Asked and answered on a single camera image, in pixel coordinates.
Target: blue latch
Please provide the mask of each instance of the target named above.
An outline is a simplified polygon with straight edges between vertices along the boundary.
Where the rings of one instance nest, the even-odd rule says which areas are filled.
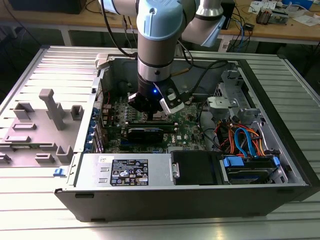
[[[87,143],[84,144],[84,147],[85,147],[86,149],[91,149],[92,143],[87,142]]]
[[[90,127],[94,127],[95,125],[96,125],[96,122],[93,121],[93,120],[91,120],[90,123],[89,123],[89,126],[90,126]]]
[[[92,127],[89,127],[89,128],[88,128],[88,132],[89,132],[90,134],[93,134],[93,133],[95,132],[95,130],[94,130]]]
[[[100,112],[100,111],[99,111],[96,107],[94,107],[94,108],[92,109],[92,115],[93,115],[93,116],[98,115],[99,112]]]
[[[87,135],[87,136],[85,137],[85,140],[87,140],[87,141],[91,141],[93,138],[94,138],[93,136],[91,136],[91,135]]]
[[[274,156],[273,157],[273,161],[274,161],[274,164],[279,167],[280,166],[280,161],[279,161],[279,158],[277,156]]]
[[[223,159],[224,167],[244,166],[244,161],[239,156],[227,156]]]
[[[54,177],[65,177],[65,170],[63,168],[57,168],[56,170],[54,170]]]

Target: motherboard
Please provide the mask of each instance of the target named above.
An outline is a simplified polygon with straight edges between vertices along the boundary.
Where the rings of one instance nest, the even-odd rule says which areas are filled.
[[[174,150],[205,150],[197,125],[197,104],[191,103],[176,114],[148,115],[128,105],[127,97],[105,104],[102,122],[105,153],[170,153]]]

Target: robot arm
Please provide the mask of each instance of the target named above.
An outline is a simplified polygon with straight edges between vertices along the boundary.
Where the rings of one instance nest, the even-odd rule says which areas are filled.
[[[137,16],[138,92],[129,104],[150,116],[184,108],[183,97],[171,79],[179,38],[211,47],[225,21],[221,0],[100,0],[105,10]]]

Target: sticker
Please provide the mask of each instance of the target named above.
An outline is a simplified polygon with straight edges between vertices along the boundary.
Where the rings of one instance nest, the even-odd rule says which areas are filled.
[[[114,156],[99,156],[99,163],[112,163]]]
[[[110,184],[112,186],[148,186],[148,171],[147,159],[113,159]]]

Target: table leg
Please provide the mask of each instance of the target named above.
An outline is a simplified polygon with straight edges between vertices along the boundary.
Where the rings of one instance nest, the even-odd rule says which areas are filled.
[[[230,41],[231,41],[232,39],[234,39],[234,36],[233,36],[233,35],[223,35],[223,36],[222,36],[222,39],[221,39],[221,42],[220,42],[220,47],[219,47],[218,52],[223,52],[223,53],[225,53],[225,52],[228,50]]]
[[[61,31],[64,45],[65,46],[73,46],[73,41],[71,39],[69,29],[67,27],[63,27],[60,29],[60,31]]]

